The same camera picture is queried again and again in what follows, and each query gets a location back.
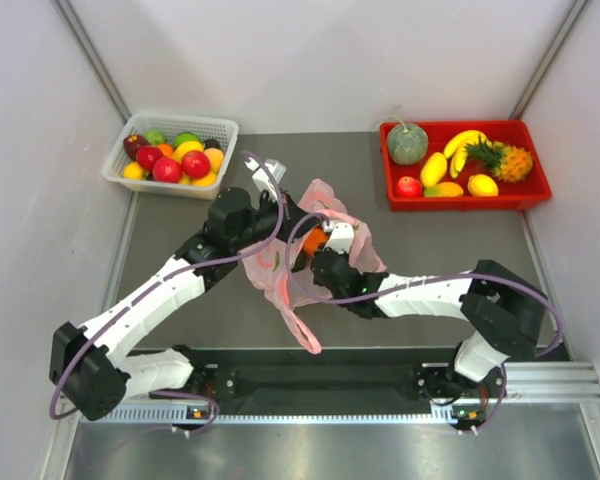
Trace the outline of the orange fruit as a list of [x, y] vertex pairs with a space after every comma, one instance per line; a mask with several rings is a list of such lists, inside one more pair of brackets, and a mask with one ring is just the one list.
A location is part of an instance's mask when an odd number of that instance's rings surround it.
[[314, 257], [329, 240], [329, 235], [321, 227], [316, 227], [307, 235], [302, 245], [302, 252], [308, 257]]

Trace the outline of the pink printed plastic bag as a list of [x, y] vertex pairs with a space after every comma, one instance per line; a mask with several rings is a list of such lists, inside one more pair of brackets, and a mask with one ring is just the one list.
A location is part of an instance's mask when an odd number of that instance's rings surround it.
[[[345, 205], [336, 198], [326, 182], [315, 179], [308, 186], [298, 206], [306, 212], [321, 212], [329, 219], [345, 221], [353, 226], [354, 239], [349, 263], [361, 272], [383, 272], [385, 264], [372, 246], [372, 234], [366, 223], [348, 214]], [[292, 272], [284, 266], [286, 244], [280, 240], [243, 261], [252, 285], [261, 290], [266, 299], [279, 310], [287, 328], [298, 343], [309, 353], [319, 354], [322, 346], [310, 328], [296, 315], [304, 305], [315, 304], [319, 298], [329, 299], [331, 293], [313, 283], [310, 271], [312, 258], [294, 244], [290, 250]]]

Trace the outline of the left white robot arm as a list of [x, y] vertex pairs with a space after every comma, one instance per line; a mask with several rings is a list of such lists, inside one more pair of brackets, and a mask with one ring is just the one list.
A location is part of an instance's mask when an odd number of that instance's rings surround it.
[[89, 420], [109, 414], [122, 401], [179, 390], [196, 396], [207, 374], [183, 346], [133, 355], [136, 345], [172, 313], [202, 296], [238, 263], [272, 240], [296, 241], [320, 224], [291, 197], [268, 192], [254, 206], [242, 188], [223, 190], [202, 228], [185, 241], [143, 285], [80, 326], [67, 322], [53, 335], [52, 398], [65, 396]]

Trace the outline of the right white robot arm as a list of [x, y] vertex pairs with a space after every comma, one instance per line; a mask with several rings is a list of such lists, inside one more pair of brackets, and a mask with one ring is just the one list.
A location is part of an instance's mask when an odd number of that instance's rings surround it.
[[435, 316], [474, 328], [449, 362], [446, 380], [455, 396], [478, 389], [506, 360], [535, 358], [546, 296], [492, 260], [447, 277], [405, 277], [361, 272], [349, 256], [325, 249], [309, 263], [310, 278], [330, 294], [329, 303], [365, 319]]

